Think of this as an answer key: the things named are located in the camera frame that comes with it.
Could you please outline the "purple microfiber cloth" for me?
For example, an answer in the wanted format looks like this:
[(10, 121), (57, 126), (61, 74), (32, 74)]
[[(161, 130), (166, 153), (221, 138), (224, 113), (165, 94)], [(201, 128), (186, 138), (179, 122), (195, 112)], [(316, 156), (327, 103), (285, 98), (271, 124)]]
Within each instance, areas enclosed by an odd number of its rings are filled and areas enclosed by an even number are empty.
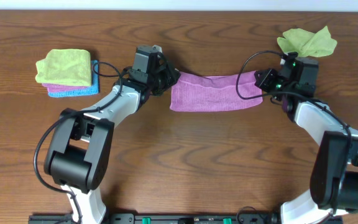
[(172, 86), (170, 109), (177, 112), (220, 112), (257, 106), (262, 90), (255, 86), (253, 72), (241, 75), (201, 77), (181, 72)]

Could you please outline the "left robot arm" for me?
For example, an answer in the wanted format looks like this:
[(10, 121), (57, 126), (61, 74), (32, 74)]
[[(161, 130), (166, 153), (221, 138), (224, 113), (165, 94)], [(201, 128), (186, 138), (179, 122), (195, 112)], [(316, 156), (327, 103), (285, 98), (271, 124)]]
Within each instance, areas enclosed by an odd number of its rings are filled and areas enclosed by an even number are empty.
[(158, 45), (136, 48), (134, 63), (117, 74), (111, 92), (82, 110), (67, 108), (47, 133), (52, 140), (44, 172), (68, 195), (73, 213), (65, 223), (103, 223), (107, 208), (99, 185), (108, 167), (113, 132), (136, 113), (150, 96), (159, 96), (177, 83), (180, 72)]

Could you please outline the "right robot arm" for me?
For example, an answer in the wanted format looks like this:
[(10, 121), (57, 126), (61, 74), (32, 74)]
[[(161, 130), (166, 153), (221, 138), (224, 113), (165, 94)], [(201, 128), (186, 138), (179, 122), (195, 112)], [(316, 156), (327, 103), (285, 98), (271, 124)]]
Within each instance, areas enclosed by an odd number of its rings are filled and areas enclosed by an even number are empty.
[(314, 97), (318, 61), (289, 54), (282, 68), (254, 73), (256, 87), (282, 102), (288, 118), (319, 146), (309, 189), (280, 207), (279, 223), (326, 223), (358, 213), (358, 130)]

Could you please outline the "crumpled green cloth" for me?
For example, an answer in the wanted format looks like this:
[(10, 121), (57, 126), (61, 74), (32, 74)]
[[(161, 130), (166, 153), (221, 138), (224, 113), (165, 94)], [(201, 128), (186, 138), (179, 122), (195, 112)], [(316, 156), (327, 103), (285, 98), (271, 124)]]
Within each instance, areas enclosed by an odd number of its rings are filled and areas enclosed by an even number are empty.
[(299, 57), (325, 57), (333, 54), (337, 40), (331, 37), (325, 26), (317, 33), (301, 28), (290, 29), (277, 38), (277, 44), (283, 53), (297, 52)]

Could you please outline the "folded blue cloth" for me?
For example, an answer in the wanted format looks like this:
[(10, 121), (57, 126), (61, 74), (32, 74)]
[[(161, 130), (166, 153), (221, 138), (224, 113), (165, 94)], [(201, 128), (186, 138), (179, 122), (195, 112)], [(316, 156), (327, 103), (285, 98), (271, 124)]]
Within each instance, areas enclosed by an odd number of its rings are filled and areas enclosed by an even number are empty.
[(62, 83), (57, 83), (69, 86), (87, 86), (87, 89), (48, 93), (48, 96), (52, 98), (64, 98), (97, 95), (99, 93), (99, 76), (92, 71), (92, 67), (96, 62), (98, 61), (92, 60), (90, 66), (83, 67), (83, 71), (78, 71), (77, 68), (75, 72), (65, 75)]

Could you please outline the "folded green cloth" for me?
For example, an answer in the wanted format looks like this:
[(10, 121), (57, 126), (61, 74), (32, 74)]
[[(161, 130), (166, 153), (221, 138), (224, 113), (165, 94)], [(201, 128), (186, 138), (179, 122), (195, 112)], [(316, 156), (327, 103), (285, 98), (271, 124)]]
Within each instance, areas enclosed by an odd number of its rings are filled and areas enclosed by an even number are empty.
[(37, 83), (91, 86), (91, 54), (83, 49), (53, 49), (36, 62)]

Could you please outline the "folded purple cloth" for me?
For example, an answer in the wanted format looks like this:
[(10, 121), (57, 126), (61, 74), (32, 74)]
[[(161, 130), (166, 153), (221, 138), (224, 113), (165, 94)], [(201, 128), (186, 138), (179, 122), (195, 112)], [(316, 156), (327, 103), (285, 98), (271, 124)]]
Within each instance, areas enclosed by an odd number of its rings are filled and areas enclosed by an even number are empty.
[(47, 89), (48, 93), (58, 93), (64, 91), (87, 89), (87, 86), (69, 86), (69, 85), (59, 85), (59, 84), (51, 84), (51, 83), (43, 83), (42, 86)]

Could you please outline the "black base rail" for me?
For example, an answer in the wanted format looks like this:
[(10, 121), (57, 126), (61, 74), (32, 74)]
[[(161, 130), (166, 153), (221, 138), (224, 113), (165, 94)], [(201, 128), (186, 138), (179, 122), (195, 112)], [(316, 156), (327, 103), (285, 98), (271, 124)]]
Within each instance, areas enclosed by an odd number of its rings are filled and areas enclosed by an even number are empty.
[[(31, 215), (28, 224), (72, 223), (69, 215)], [(278, 214), (261, 214), (248, 212), (236, 216), (230, 215), (134, 215), (131, 213), (115, 213), (104, 218), (102, 224), (264, 224), (281, 223)], [(330, 218), (324, 223), (343, 224), (342, 218)]]

